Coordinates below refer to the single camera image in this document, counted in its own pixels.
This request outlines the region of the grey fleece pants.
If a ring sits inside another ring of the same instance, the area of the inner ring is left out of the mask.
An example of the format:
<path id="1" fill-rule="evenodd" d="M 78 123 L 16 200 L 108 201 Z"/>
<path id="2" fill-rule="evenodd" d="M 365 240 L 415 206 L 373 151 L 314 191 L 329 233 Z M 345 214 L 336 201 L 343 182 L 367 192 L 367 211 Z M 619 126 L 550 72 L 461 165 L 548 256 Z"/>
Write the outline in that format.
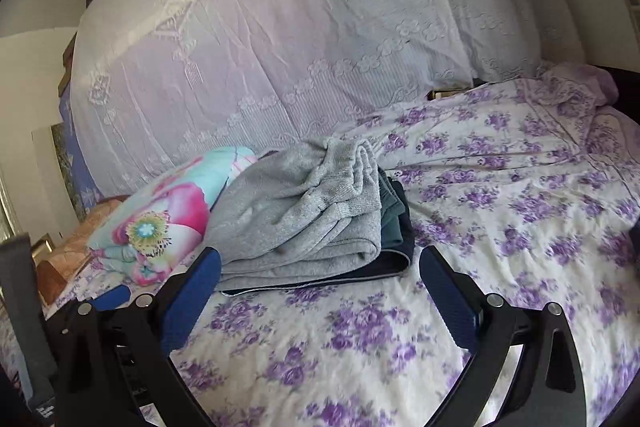
<path id="1" fill-rule="evenodd" d="M 325 281 L 381 252 L 378 162 L 366 139 L 311 139 L 255 162 L 219 196 L 204 246 L 227 294 Z"/>

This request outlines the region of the colourful floral folded blanket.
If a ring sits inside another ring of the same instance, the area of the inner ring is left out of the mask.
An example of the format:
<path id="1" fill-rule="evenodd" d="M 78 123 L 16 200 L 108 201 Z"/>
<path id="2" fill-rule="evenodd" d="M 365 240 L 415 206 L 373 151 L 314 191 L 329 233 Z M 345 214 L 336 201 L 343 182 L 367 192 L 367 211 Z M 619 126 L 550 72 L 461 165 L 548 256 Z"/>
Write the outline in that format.
<path id="1" fill-rule="evenodd" d="M 257 160 L 224 146 L 167 171 L 122 202 L 87 242 L 99 266 L 140 286 L 162 283 L 201 245 L 222 192 Z"/>

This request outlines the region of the white lace covered headboard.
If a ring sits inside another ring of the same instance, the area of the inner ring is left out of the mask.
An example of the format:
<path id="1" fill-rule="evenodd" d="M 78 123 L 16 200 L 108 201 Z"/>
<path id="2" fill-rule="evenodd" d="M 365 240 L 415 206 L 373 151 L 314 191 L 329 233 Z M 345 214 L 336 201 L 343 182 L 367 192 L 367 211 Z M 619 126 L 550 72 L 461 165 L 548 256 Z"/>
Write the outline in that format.
<path id="1" fill-rule="evenodd" d="M 93 0 L 70 103 L 111 196 L 213 147 L 284 147 L 540 61 L 530 0 Z"/>

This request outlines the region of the blue patterned cloth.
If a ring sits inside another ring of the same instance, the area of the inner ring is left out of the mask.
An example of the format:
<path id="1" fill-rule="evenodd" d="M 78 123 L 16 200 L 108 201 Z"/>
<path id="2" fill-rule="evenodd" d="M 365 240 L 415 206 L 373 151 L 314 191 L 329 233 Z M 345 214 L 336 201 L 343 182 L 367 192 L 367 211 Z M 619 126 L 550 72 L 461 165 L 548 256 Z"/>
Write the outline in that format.
<path id="1" fill-rule="evenodd" d="M 62 124 L 54 141 L 58 148 L 58 163 L 76 216 L 79 221 L 84 221 L 103 195 L 91 178 L 77 140 L 70 106 L 70 86 L 63 91 L 58 109 L 62 117 Z"/>

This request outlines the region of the brown wooden bedside furniture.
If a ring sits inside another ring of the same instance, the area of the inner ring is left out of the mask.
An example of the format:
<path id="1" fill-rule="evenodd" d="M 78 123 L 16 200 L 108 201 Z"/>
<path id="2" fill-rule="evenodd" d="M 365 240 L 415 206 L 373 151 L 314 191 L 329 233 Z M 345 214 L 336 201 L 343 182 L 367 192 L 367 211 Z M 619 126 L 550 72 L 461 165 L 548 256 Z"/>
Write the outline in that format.
<path id="1" fill-rule="evenodd" d="M 120 195 L 99 202 L 61 246 L 36 261 L 38 293 L 45 305 L 51 306 L 73 277 L 85 268 L 90 258 L 88 238 L 126 199 L 126 195 Z"/>

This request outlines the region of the dark green folded garment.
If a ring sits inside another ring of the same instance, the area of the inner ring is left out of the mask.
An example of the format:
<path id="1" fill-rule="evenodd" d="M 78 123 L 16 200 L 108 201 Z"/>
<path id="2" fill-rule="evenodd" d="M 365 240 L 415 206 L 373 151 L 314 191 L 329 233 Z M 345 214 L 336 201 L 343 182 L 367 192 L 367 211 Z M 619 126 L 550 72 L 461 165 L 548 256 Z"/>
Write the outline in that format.
<path id="1" fill-rule="evenodd" d="M 378 169 L 378 186 L 382 202 L 381 252 L 368 265 L 350 272 L 323 277 L 306 283 L 270 284 L 266 287 L 219 289 L 226 296 L 236 296 L 255 291 L 288 291 L 308 287 L 323 287 L 348 283 L 359 283 L 397 277 L 405 273 L 413 259 L 416 234 L 410 220 L 410 210 L 405 190 L 401 183 L 393 180 L 382 169 Z"/>

